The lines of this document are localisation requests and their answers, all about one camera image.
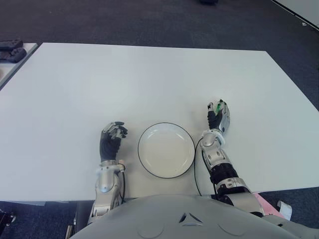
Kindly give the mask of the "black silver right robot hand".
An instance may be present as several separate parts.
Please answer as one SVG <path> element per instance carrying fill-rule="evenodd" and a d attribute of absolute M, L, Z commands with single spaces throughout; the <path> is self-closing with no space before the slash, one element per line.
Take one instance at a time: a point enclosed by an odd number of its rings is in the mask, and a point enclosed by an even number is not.
<path fill-rule="evenodd" d="M 227 103 L 220 99 L 216 102 L 210 102 L 207 109 L 209 129 L 225 134 L 230 125 L 230 111 Z"/>

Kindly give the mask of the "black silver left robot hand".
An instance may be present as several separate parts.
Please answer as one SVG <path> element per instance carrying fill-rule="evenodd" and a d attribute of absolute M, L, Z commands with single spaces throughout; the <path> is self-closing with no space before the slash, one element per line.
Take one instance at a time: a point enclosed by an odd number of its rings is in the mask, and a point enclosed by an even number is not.
<path fill-rule="evenodd" d="M 101 162 L 116 160 L 121 141 L 127 134 L 128 130 L 121 121 L 111 122 L 102 129 L 99 145 Z"/>

